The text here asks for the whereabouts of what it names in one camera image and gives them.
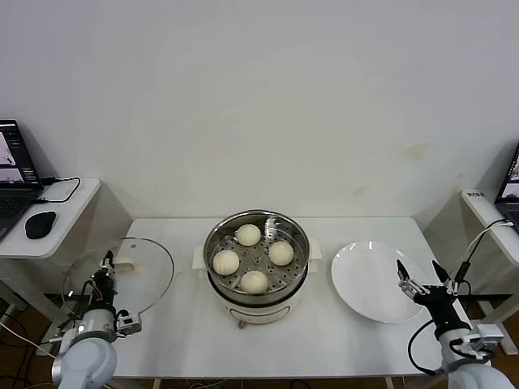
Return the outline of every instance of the steamer basket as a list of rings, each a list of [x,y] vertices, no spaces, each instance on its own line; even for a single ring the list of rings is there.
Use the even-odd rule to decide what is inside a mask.
[[[244,224],[259,228],[262,237],[254,246],[242,246],[234,236]],[[294,259],[286,266],[277,266],[268,258],[268,248],[286,241],[294,248]],[[212,269],[212,259],[221,250],[232,250],[240,258],[238,270],[220,276]],[[251,210],[230,216],[218,224],[204,244],[204,261],[213,288],[224,298],[241,306],[270,306],[294,294],[307,276],[310,243],[302,228],[282,214]],[[248,294],[240,289],[240,280],[248,271],[259,270],[268,277],[268,291]]]

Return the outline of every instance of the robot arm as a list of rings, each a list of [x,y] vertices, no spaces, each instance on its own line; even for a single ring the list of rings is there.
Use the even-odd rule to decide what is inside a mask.
[[[112,342],[142,328],[139,315],[129,314],[126,310],[116,313],[113,306],[117,292],[111,252],[87,283],[94,288],[94,298],[83,312],[81,323],[63,336],[50,340],[51,343],[61,343],[52,366],[53,382],[60,389],[102,387],[112,378],[117,365],[117,353]]]
[[[425,306],[436,325],[435,337],[441,344],[442,367],[437,370],[448,375],[449,389],[512,389],[507,377],[490,366],[492,350],[503,338],[494,324],[477,325],[471,329],[454,309],[457,282],[433,261],[442,285],[421,285],[410,278],[397,260],[398,286],[414,302]]]

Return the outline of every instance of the white table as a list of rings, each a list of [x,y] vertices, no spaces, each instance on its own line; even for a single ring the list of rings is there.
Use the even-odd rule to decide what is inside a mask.
[[[461,197],[478,217],[484,227],[493,221],[503,219],[503,215],[494,205],[497,189],[464,189]],[[504,252],[506,258],[514,266],[519,266],[519,235],[513,227],[492,229],[490,235],[497,246]],[[519,293],[514,293],[508,300],[494,309],[489,301],[478,301],[481,311],[485,314],[482,323],[494,323],[504,334],[500,342],[507,355],[517,355],[519,352],[512,338],[504,328],[503,321],[519,311]]]
[[[219,220],[135,220],[127,236],[147,237],[174,257],[175,280],[163,299],[142,316],[143,330],[114,346],[116,378],[294,378],[419,374],[407,357],[407,343],[431,317],[424,310],[403,324],[376,323],[353,312],[335,291],[330,267],[345,244],[375,240],[400,248],[438,284],[435,257],[411,218],[319,218],[297,222],[320,245],[323,260],[309,274],[299,305],[286,318],[239,329],[207,279],[191,270],[193,249]],[[131,257],[130,243],[121,257]],[[124,277],[118,276],[123,285]],[[116,296],[122,309],[124,296]],[[468,321],[459,302],[457,311]],[[427,328],[414,343],[418,364],[437,368],[440,345]]]
[[[64,199],[74,189],[76,181],[57,182],[46,187],[41,197]],[[66,203],[33,204],[16,226],[0,241],[0,281],[18,293],[29,304],[54,323],[66,320],[66,315],[46,298],[17,264],[20,259],[45,260],[59,247],[65,236],[87,207],[101,186],[97,178],[81,178],[81,185]],[[25,235],[25,222],[40,212],[57,214],[50,233],[41,239],[29,239]]]

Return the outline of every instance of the laptop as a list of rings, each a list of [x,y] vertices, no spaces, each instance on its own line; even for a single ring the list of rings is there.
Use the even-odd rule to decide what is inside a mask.
[[[0,120],[0,240],[43,190],[15,120]]]
[[[513,221],[513,227],[519,232],[519,145],[495,199],[495,206],[506,219]]]

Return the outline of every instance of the pot handle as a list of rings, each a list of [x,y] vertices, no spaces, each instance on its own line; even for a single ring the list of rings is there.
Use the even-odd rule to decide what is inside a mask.
[[[318,259],[322,259],[323,255],[321,254],[319,244],[313,237],[308,238],[308,241],[310,242],[310,258],[308,259],[308,271],[310,273],[316,273],[317,272],[317,262],[316,261]],[[205,267],[205,262],[204,262],[204,247],[203,246],[195,247],[195,250],[193,251],[193,263],[192,263],[191,268],[193,270],[207,271],[207,268]]]
[[[321,254],[321,249],[319,248],[319,243],[313,237],[309,237],[308,241],[310,242],[310,255],[308,258],[308,272],[317,273],[317,261],[323,258]]]

